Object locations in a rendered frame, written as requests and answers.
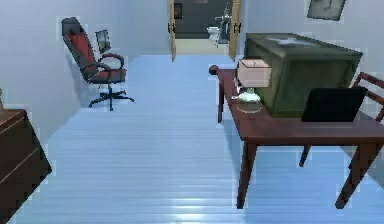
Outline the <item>white toilet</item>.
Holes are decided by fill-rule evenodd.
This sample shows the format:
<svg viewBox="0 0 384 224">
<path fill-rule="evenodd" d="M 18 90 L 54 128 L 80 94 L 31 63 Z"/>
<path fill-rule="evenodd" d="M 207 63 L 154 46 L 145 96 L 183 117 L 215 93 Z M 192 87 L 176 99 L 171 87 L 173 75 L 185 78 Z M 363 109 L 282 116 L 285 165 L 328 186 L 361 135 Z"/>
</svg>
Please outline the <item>white toilet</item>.
<svg viewBox="0 0 384 224">
<path fill-rule="evenodd" d="M 211 41 L 218 41 L 220 36 L 220 28 L 219 27 L 208 27 L 207 32 L 209 34 L 209 39 Z"/>
</svg>

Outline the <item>table lamp with pink shade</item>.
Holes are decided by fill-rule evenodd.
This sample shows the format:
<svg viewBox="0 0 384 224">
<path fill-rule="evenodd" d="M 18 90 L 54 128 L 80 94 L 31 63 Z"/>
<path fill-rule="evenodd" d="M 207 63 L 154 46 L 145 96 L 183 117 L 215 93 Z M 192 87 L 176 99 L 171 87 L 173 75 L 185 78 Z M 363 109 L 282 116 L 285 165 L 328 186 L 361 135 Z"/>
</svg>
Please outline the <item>table lamp with pink shade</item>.
<svg viewBox="0 0 384 224">
<path fill-rule="evenodd" d="M 269 86 L 272 68 L 262 59 L 241 59 L 238 62 L 237 79 L 245 91 L 239 95 L 243 102 L 257 102 L 256 88 Z"/>
</svg>

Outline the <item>reddish brown wooden table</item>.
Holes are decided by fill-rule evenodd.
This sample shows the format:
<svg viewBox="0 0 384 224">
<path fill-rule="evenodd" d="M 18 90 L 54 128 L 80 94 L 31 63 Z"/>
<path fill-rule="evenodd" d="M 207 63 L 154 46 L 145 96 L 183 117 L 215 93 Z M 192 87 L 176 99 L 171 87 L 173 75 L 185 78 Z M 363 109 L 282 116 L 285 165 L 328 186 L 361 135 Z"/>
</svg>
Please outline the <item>reddish brown wooden table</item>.
<svg viewBox="0 0 384 224">
<path fill-rule="evenodd" d="M 384 147 L 384 125 L 361 113 L 352 123 L 305 123 L 298 118 L 273 118 L 265 110 L 243 113 L 239 102 L 233 69 L 216 72 L 219 81 L 218 111 L 227 105 L 243 141 L 237 207 L 244 207 L 257 148 L 260 146 L 302 146 L 308 152 L 312 146 L 354 146 L 355 154 L 349 165 L 350 173 L 335 202 L 342 209 Z"/>
</svg>

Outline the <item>black open laptop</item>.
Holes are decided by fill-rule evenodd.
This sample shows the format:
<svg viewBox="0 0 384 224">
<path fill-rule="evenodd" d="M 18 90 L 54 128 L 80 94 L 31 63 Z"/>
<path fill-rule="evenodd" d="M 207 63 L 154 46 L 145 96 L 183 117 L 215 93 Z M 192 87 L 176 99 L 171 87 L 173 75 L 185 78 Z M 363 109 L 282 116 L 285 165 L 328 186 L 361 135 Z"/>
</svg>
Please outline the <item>black open laptop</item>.
<svg viewBox="0 0 384 224">
<path fill-rule="evenodd" d="M 352 122 L 368 90 L 365 87 L 312 89 L 303 122 Z"/>
</svg>

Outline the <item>dark green cabinet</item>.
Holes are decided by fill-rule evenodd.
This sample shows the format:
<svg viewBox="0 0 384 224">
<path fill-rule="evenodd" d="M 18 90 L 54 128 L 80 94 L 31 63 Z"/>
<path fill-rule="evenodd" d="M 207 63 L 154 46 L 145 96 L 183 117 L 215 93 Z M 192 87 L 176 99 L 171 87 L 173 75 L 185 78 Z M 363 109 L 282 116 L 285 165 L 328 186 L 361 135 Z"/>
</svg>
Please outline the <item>dark green cabinet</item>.
<svg viewBox="0 0 384 224">
<path fill-rule="evenodd" d="M 299 118 L 314 88 L 347 88 L 363 54 L 294 33 L 248 33 L 244 57 L 271 67 L 270 84 L 258 88 L 273 117 Z"/>
</svg>

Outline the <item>light wooden room door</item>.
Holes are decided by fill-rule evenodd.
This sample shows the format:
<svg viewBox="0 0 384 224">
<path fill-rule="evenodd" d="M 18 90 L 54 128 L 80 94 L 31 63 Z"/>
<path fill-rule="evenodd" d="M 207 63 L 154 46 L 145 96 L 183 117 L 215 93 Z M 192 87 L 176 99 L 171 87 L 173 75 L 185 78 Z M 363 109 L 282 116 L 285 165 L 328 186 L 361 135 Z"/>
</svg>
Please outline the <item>light wooden room door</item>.
<svg viewBox="0 0 384 224">
<path fill-rule="evenodd" d="M 240 9 L 242 0 L 233 0 L 230 40 L 228 45 L 228 55 L 235 60 L 237 54 L 238 26 L 240 23 Z"/>
<path fill-rule="evenodd" d="M 170 34 L 171 61 L 174 62 L 176 58 L 174 0 L 168 0 L 168 6 L 169 6 L 168 28 L 169 28 L 169 34 Z"/>
</svg>

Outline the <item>red and black office chair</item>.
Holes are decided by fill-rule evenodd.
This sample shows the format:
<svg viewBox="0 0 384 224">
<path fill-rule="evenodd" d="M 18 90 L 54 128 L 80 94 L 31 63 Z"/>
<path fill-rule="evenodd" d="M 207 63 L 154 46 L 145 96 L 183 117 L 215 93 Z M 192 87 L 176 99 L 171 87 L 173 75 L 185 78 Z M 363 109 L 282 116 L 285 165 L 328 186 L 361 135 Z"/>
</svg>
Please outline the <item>red and black office chair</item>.
<svg viewBox="0 0 384 224">
<path fill-rule="evenodd" d="M 112 111 L 114 99 L 128 99 L 134 102 L 134 98 L 126 96 L 125 90 L 114 92 L 111 87 L 112 84 L 126 81 L 127 70 L 124 68 L 124 58 L 118 54 L 104 53 L 99 59 L 96 59 L 88 35 L 76 17 L 64 18 L 61 25 L 63 41 L 79 66 L 83 79 L 88 84 L 108 87 L 108 91 L 101 92 L 97 99 L 89 103 L 89 107 L 103 101 L 109 101 L 109 110 Z M 120 67 L 112 68 L 103 63 L 105 58 L 119 60 Z"/>
</svg>

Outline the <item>dark brown chest of drawers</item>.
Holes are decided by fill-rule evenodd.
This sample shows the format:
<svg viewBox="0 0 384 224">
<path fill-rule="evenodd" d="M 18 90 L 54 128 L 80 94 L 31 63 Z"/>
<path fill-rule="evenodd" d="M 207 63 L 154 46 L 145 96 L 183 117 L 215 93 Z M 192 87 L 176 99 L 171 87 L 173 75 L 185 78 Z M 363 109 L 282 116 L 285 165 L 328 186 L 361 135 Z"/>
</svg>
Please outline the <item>dark brown chest of drawers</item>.
<svg viewBox="0 0 384 224">
<path fill-rule="evenodd" d="M 10 220 L 51 172 L 27 112 L 0 112 L 0 224 Z"/>
</svg>

